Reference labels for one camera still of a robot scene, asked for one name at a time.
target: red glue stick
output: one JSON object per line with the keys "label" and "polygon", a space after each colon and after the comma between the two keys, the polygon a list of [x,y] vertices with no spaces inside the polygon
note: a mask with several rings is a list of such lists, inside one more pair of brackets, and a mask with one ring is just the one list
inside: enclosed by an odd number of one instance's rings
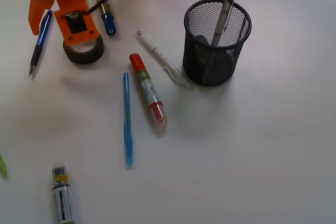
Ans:
{"label": "red glue stick", "polygon": [[148,107],[153,112],[156,121],[158,123],[164,123],[166,121],[166,116],[163,110],[163,103],[140,55],[131,54],[130,60]]}

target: light blue pen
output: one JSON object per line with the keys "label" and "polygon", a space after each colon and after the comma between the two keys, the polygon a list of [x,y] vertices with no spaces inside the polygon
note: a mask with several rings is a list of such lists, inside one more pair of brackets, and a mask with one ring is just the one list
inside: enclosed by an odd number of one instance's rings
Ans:
{"label": "light blue pen", "polygon": [[124,123],[124,142],[126,151],[126,164],[133,164],[133,139],[131,132],[131,106],[130,106],[130,84],[128,73],[123,76],[124,86],[124,106],[125,106],[125,123]]}

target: mesh pen holder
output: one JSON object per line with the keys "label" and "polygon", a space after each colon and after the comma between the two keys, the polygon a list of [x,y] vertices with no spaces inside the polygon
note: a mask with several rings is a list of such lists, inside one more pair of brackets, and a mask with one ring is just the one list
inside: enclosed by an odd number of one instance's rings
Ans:
{"label": "mesh pen holder", "polygon": [[204,86],[216,86],[234,73],[244,42],[251,33],[248,13],[234,3],[218,47],[211,46],[224,0],[201,0],[185,14],[183,67],[188,77]]}

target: blue pen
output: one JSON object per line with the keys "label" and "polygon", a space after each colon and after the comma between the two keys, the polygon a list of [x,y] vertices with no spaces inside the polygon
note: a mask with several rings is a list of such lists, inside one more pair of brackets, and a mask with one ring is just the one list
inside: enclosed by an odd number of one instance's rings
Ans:
{"label": "blue pen", "polygon": [[38,40],[36,42],[33,56],[30,61],[29,76],[33,73],[34,69],[36,68],[38,59],[40,58],[40,55],[43,49],[43,44],[47,37],[48,28],[51,22],[51,17],[52,17],[52,10],[49,10],[47,14],[44,16],[44,18],[42,19],[41,26],[40,26],[40,33],[38,35]]}
{"label": "blue pen", "polygon": [[126,150],[126,164],[133,164],[133,139],[131,132],[131,106],[130,106],[130,84],[128,73],[123,75],[124,86],[124,106],[125,106],[125,123],[124,123],[124,142]]}

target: clear pen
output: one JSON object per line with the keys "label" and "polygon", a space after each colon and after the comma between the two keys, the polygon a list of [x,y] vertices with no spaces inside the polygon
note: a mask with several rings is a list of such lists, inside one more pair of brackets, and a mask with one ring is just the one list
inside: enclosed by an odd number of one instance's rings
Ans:
{"label": "clear pen", "polygon": [[163,69],[169,74],[169,76],[175,80],[177,83],[189,88],[190,85],[187,80],[182,76],[181,72],[158,50],[150,40],[148,40],[139,31],[136,33],[141,40],[141,42],[160,60],[163,64]]}

